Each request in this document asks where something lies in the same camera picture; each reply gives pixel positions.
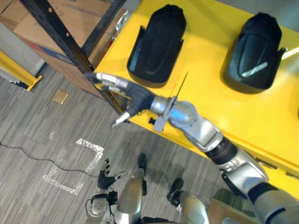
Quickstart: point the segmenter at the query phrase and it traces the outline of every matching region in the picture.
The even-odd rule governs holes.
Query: black cable
[[[111,211],[111,205],[109,204],[109,209],[110,209],[110,213],[111,213],[111,215],[113,216],[113,223],[115,223],[115,217],[114,217],[114,214],[112,213],[112,211]]]
[[[17,148],[17,149],[20,149],[20,150],[23,151],[23,153],[24,153],[27,157],[29,157],[29,158],[31,158],[31,159],[33,159],[33,160],[37,160],[37,161],[49,161],[49,162],[53,163],[55,166],[57,166],[59,169],[64,170],[64,171],[77,171],[77,172],[84,173],[84,174],[86,174],[86,175],[88,175],[88,176],[90,176],[90,177],[98,178],[97,176],[93,176],[92,174],[89,174],[89,173],[87,173],[87,172],[85,172],[85,171],[83,171],[83,170],[80,170],[80,169],[65,169],[65,168],[62,168],[62,167],[59,166],[55,161],[50,160],[50,159],[39,159],[39,158],[35,158],[35,157],[29,155],[29,154],[25,151],[25,149],[23,149],[22,147],[10,147],[10,146],[3,145],[3,144],[0,142],[0,147],[1,147],[1,146],[4,146],[4,147],[6,147],[6,148]]]
[[[112,191],[114,191],[114,188],[112,188],[112,187],[110,187],[110,186],[109,186],[108,188],[110,188]]]
[[[88,199],[86,202],[85,202],[85,211],[86,211],[86,215],[88,217],[88,211],[87,211],[87,203],[88,201],[92,201],[91,199]]]

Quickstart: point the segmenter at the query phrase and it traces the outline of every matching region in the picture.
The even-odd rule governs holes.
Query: floor
[[[128,175],[114,184],[121,191],[144,152],[149,159],[148,194],[142,216],[179,221],[166,200],[169,185],[182,176],[183,189],[205,204],[227,189],[220,173],[207,159],[134,124],[110,129],[116,113],[110,105],[69,83],[52,68],[27,92],[0,78],[0,141],[22,146],[31,155],[51,158],[64,168],[97,175],[109,158],[111,174]],[[52,100],[57,90],[69,94],[63,105]],[[19,149],[0,148],[1,224],[82,224],[85,201],[96,193],[96,179],[66,172],[47,161],[34,161]],[[242,204],[225,195],[227,203]]]

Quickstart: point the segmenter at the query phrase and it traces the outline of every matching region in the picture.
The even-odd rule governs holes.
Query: black boot
[[[144,174],[146,171],[147,163],[148,163],[148,158],[146,157],[146,155],[144,153],[140,153],[138,156],[138,168],[143,169]]]
[[[167,194],[167,200],[175,207],[178,207],[180,204],[179,197],[181,195],[181,189],[184,185],[184,181],[182,178],[176,179],[170,188],[169,193]]]

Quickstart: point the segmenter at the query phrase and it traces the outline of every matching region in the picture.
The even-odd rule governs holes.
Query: metal bracket
[[[82,46],[82,51],[86,56],[90,56],[96,44],[102,38],[103,34],[106,32],[108,26],[112,22],[113,18],[119,12],[126,0],[114,0],[108,10],[105,12],[97,26],[93,29],[92,33],[89,35],[87,40]]]
[[[166,122],[168,121],[168,119],[171,115],[171,111],[172,111],[174,105],[176,104],[176,102],[177,102],[177,97],[176,96],[172,97],[171,100],[169,101],[169,103],[167,104],[166,109],[165,109],[164,113],[162,114],[162,116],[158,116],[158,118],[156,119],[155,124],[154,124],[155,131],[157,131],[157,132],[163,131],[163,128],[164,128]]]

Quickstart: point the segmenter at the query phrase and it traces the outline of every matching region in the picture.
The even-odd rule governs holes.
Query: black shoe-shaped object
[[[169,193],[167,194],[167,200],[175,207],[178,207],[180,204],[180,195],[181,195],[181,189],[184,185],[184,181],[182,178],[177,178],[173,183],[169,190]]]
[[[146,171],[147,164],[148,164],[148,158],[144,153],[140,153],[138,156],[138,168],[142,168],[144,170],[144,174]]]
[[[164,86],[181,50],[185,28],[181,8],[166,5],[155,11],[147,28],[141,26],[128,60],[131,77],[147,87]]]
[[[285,48],[278,51],[282,33],[274,17],[258,13],[243,26],[223,75],[231,88],[258,93],[271,87]]]

